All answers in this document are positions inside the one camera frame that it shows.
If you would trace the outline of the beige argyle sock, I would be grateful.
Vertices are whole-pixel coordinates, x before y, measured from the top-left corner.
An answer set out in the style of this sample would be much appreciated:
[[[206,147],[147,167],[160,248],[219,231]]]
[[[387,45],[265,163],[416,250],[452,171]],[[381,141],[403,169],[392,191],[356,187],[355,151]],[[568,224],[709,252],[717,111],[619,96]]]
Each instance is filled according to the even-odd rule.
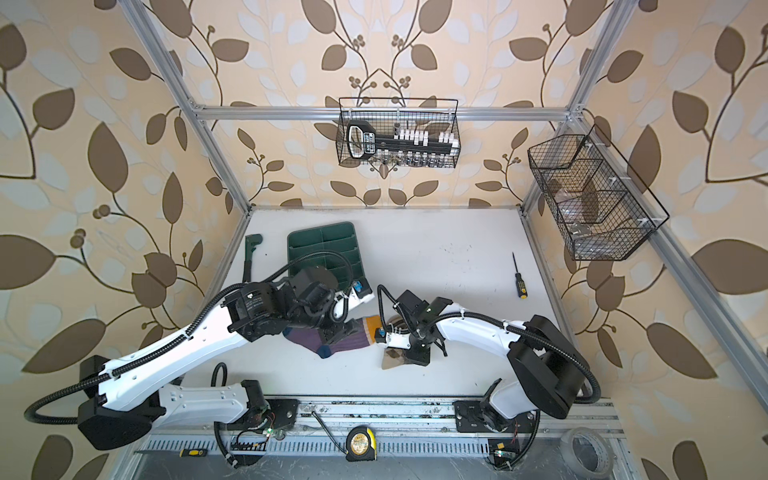
[[[391,370],[400,366],[415,365],[415,361],[410,357],[410,350],[387,347],[384,349],[381,368]]]

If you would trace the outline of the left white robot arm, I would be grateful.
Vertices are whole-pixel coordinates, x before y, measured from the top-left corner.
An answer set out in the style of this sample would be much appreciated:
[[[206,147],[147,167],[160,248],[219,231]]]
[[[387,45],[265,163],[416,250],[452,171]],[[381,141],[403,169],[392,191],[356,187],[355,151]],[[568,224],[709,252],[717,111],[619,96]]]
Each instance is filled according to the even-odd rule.
[[[345,331],[350,312],[374,296],[343,254],[308,253],[260,282],[224,288],[188,326],[131,355],[83,361],[78,383],[34,401],[24,417],[40,425],[74,425],[100,451],[129,445],[162,425],[259,418],[269,405],[255,380],[190,389],[175,381],[286,329]]]

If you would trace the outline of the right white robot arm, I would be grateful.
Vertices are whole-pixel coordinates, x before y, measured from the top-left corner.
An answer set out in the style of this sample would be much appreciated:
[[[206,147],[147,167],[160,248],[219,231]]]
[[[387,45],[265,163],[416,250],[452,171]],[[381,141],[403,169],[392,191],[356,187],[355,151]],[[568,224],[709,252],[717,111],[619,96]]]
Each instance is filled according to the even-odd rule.
[[[374,339],[386,346],[387,353],[401,355],[406,364],[428,366],[431,348],[446,353],[448,342],[508,360],[514,378],[494,381],[477,407],[479,421],[490,431],[509,429],[521,414],[564,419],[573,405],[594,404],[602,397],[587,360],[544,316],[526,322],[498,320],[443,297],[428,303],[409,290],[394,297],[383,285],[376,295],[379,312],[389,300],[404,326],[383,323]]]

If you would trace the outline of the clear tape roll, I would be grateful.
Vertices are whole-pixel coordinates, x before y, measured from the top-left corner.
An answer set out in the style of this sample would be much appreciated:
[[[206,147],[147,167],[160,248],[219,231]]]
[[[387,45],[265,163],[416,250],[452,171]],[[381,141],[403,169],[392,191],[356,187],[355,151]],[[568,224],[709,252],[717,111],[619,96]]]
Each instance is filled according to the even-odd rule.
[[[560,451],[566,466],[586,479],[608,479],[613,471],[614,451],[595,430],[577,427],[560,439]]]

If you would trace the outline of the purple sock yellow cuff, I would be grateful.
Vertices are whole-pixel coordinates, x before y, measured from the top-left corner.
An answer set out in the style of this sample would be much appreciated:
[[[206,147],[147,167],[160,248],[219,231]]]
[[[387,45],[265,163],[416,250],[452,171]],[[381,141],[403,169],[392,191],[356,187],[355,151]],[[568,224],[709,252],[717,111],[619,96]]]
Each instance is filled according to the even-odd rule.
[[[375,344],[375,331],[381,326],[380,316],[373,315],[353,319],[338,329],[286,328],[283,336],[321,359],[327,359],[339,352],[363,349]]]

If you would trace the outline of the green plastic organizer tray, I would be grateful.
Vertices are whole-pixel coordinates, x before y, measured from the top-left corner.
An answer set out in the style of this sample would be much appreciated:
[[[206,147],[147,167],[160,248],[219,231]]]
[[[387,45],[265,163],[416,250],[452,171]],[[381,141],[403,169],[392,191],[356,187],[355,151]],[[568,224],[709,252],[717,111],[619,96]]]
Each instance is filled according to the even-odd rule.
[[[352,280],[361,280],[365,277],[356,229],[351,222],[307,228],[288,234],[287,256],[289,262],[317,251],[334,251],[344,256],[351,265],[352,275],[349,275],[343,261],[338,257],[329,255],[318,255],[297,263],[288,270],[288,273],[293,276],[303,268],[321,266],[334,274],[339,287],[342,289],[346,289]]]

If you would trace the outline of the yellow black screwdriver on table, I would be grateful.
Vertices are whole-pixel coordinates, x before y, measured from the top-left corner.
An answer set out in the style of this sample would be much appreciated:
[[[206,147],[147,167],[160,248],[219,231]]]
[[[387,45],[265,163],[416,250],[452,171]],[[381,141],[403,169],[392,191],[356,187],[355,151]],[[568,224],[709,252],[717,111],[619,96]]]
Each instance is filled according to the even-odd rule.
[[[515,277],[515,286],[516,286],[517,295],[520,299],[526,299],[528,297],[526,283],[523,279],[521,272],[519,271],[515,254],[512,254],[512,258],[513,258],[513,265],[515,268],[514,277]]]

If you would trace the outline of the yellow black tape measure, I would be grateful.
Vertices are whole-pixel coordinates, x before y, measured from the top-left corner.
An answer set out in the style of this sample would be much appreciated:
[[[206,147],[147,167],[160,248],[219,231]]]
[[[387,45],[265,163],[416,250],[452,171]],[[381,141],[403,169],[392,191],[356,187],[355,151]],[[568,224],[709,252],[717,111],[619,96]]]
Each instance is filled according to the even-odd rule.
[[[374,461],[377,459],[377,441],[368,426],[356,426],[345,440],[345,458],[349,462]]]

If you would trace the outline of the black socket set holder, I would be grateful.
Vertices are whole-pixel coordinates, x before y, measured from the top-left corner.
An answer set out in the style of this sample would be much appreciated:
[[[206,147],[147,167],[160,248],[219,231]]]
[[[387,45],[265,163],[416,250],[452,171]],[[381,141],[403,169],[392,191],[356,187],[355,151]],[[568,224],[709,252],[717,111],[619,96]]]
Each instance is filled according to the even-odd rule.
[[[365,120],[352,120],[344,128],[342,145],[357,160],[445,161],[457,158],[461,144],[453,132],[434,137],[427,130],[403,128],[398,124],[376,129]]]

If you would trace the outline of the small yellow black screwdriver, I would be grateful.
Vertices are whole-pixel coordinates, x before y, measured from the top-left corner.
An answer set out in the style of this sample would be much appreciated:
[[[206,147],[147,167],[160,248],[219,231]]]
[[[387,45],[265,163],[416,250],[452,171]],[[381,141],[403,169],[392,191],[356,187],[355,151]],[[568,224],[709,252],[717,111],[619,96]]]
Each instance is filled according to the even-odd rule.
[[[205,448],[188,448],[180,451],[179,456],[181,458],[203,458],[208,455],[208,450]]]

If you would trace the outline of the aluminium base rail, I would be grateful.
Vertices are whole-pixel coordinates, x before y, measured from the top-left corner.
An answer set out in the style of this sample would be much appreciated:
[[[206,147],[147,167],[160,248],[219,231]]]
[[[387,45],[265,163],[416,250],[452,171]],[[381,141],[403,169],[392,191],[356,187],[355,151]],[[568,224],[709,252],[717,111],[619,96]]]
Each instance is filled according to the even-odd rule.
[[[564,420],[524,413],[510,426],[485,426],[476,397],[303,396],[279,413],[272,435],[225,431],[222,440],[249,456],[334,456],[338,444],[357,426],[369,427],[379,455],[484,457],[499,442],[522,447],[530,436],[559,439],[584,427],[608,441],[624,429],[613,403],[576,405]]]

